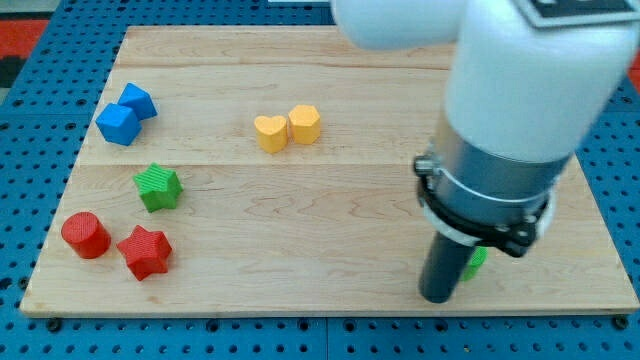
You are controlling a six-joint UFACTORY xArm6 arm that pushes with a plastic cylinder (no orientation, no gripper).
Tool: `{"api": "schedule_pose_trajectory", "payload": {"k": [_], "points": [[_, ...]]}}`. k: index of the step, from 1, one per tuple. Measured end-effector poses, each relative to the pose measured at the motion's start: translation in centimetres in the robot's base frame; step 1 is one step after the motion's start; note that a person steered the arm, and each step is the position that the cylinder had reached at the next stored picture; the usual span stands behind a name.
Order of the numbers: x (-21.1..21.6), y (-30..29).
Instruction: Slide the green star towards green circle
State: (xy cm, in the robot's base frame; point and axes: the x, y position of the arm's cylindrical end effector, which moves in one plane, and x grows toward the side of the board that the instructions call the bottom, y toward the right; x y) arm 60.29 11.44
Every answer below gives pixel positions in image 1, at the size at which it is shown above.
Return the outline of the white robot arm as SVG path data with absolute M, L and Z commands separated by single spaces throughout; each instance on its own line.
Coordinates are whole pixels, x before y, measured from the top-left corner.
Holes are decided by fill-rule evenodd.
M 480 244 L 519 257 L 546 230 L 555 185 L 634 57 L 635 1 L 351 1 L 331 5 L 357 47 L 456 50 L 436 135 L 414 161 L 436 228 L 430 253 Z

